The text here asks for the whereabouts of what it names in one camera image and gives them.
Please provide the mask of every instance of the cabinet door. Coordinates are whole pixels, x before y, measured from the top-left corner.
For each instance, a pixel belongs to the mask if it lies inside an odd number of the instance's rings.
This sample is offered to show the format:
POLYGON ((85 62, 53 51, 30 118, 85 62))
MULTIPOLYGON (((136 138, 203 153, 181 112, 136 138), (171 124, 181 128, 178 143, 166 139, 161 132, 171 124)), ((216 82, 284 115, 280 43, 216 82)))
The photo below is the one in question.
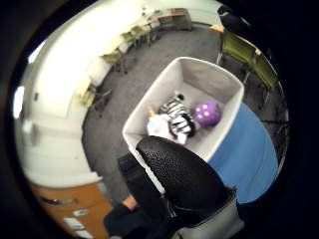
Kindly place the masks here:
POLYGON ((44 188, 31 184, 39 203, 48 215, 72 236, 77 236, 64 218, 75 218, 96 239, 106 239, 108 234, 103 225, 104 217, 112 210, 108 198, 96 183, 74 188, 44 188), (85 213, 76 213, 84 209, 85 213))
POLYGON ((56 210, 75 210, 108 201, 97 183, 72 188, 46 188, 31 184, 41 204, 56 210))
POLYGON ((82 216, 75 216, 74 211, 59 211, 45 207, 47 213, 53 220, 60 225, 71 236, 78 236, 76 231, 85 230, 89 232, 95 239, 107 239, 108 233, 104 227, 103 219, 111 211, 111 206, 107 202, 102 202, 91 207, 82 208, 87 209, 87 214, 82 216), (75 218, 83 226, 83 229, 72 229, 64 218, 75 218))

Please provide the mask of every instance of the wooden desk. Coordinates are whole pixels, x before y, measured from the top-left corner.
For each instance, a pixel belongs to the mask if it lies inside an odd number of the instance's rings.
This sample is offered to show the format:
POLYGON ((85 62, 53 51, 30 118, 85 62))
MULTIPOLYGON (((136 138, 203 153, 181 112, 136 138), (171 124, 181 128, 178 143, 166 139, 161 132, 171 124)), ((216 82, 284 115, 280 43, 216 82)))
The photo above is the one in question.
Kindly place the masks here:
POLYGON ((164 20, 166 18, 172 18, 172 22, 174 24, 176 24, 176 22, 174 21, 174 17, 182 17, 184 16, 185 18, 187 17, 186 16, 186 13, 182 13, 182 12, 171 12, 171 10, 166 10, 164 12, 162 12, 161 14, 159 15, 154 15, 152 16, 150 19, 148 19, 146 22, 143 22, 140 26, 143 27, 145 25, 149 25, 151 26, 151 23, 155 22, 155 21, 159 21, 160 20, 164 20))
MULTIPOLYGON (((217 24, 211 25, 211 26, 209 27, 209 29, 212 30, 212 31, 218 32, 218 33, 223 33, 223 27, 222 27, 222 26, 219 26, 219 25, 217 25, 217 24)), ((255 51, 255 54, 256 54, 256 55, 259 56, 259 55, 261 54, 261 51, 260 51, 258 48, 256 48, 251 42, 249 42, 249 41, 247 41, 246 39, 243 39, 243 38, 241 38, 241 37, 240 37, 240 39, 242 39, 242 40, 245 41, 246 43, 249 43, 251 46, 253 46, 253 47, 256 49, 256 51, 255 51)))

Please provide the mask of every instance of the desk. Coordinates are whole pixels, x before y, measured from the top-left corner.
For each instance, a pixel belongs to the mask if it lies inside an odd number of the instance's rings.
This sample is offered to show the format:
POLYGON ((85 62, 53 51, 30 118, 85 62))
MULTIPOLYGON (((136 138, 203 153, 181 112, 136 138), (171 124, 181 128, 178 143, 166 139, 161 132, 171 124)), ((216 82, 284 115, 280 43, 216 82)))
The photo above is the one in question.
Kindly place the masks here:
MULTIPOLYGON (((223 27, 222 27, 222 26, 219 26, 219 25, 216 25, 216 24, 211 25, 211 26, 209 27, 209 29, 212 30, 212 31, 218 32, 218 33, 223 33, 223 27)), ((243 38, 241 38, 241 39, 242 39, 243 41, 249 43, 249 44, 250 44, 251 46, 253 46, 254 48, 256 48, 251 42, 249 42, 249 41, 247 41, 246 39, 243 39, 243 38)), ((258 48, 256 48, 255 54, 259 56, 259 55, 261 54, 261 51, 260 51, 258 48)))
POLYGON ((175 24, 179 29, 191 30, 191 20, 189 14, 184 8, 172 8, 168 10, 160 11, 160 13, 153 14, 146 22, 142 23, 141 26, 151 25, 155 21, 159 21, 163 24, 163 21, 171 18, 171 22, 175 24))

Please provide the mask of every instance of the purple plush toy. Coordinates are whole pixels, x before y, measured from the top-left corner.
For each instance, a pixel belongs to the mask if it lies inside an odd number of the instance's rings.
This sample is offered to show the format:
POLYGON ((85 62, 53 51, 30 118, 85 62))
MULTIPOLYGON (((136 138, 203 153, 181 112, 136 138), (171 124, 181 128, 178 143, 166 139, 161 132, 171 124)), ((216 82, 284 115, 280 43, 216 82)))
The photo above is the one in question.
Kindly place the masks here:
POLYGON ((217 124, 220 120, 218 103, 207 101, 195 107, 195 120, 202 126, 217 124))

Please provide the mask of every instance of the gray carpet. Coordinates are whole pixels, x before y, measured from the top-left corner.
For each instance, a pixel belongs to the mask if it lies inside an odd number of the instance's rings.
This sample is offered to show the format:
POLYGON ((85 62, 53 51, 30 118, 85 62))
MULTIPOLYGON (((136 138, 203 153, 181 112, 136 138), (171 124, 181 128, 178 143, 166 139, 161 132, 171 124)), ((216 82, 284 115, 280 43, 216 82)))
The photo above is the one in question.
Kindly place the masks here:
MULTIPOLYGON (((122 128, 132 110, 144 96, 160 72, 176 57, 194 57, 215 62, 219 49, 219 35, 207 28, 196 27, 193 31, 166 29, 159 31, 161 38, 150 47, 142 44, 138 49, 126 53, 128 73, 109 73, 99 91, 112 90, 112 97, 99 118, 95 112, 88 112, 83 125, 83 146, 90 167, 104 177, 111 203, 120 202, 129 195, 117 165, 117 158, 126 154, 128 147, 122 137, 122 128)), ((222 67, 242 80, 241 65, 232 59, 225 59, 222 67)), ((262 120, 275 120, 276 112, 282 109, 278 90, 260 111, 262 89, 259 81, 251 76, 247 82, 244 102, 262 120)), ((266 124, 271 135, 278 129, 276 124, 266 124)))

